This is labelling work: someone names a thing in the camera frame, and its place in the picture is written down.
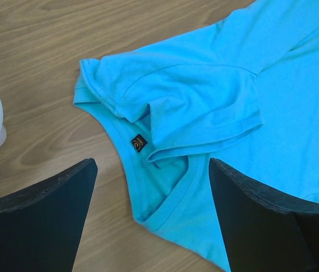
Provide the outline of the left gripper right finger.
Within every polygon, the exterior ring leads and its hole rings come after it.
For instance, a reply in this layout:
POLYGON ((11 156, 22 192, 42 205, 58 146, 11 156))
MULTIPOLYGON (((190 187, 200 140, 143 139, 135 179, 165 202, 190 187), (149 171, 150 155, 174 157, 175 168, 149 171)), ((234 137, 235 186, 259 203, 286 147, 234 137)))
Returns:
POLYGON ((232 271, 319 271, 319 203, 214 158, 209 179, 232 271))

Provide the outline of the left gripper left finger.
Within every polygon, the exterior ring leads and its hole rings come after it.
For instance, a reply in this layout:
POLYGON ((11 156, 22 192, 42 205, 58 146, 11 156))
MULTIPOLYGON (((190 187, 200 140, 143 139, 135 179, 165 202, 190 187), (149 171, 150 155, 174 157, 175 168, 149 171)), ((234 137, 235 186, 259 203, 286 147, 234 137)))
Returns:
POLYGON ((0 198, 0 271, 72 271, 97 176, 93 158, 0 198))

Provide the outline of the turquoise t-shirt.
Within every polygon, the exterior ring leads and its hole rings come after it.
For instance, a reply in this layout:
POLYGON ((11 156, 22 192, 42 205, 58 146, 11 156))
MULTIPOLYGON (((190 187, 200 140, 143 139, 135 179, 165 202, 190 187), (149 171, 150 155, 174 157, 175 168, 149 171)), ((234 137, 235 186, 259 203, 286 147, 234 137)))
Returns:
POLYGON ((211 158, 319 203, 319 1, 255 1, 210 26, 83 59, 73 103, 117 149, 134 219, 229 271, 211 158))

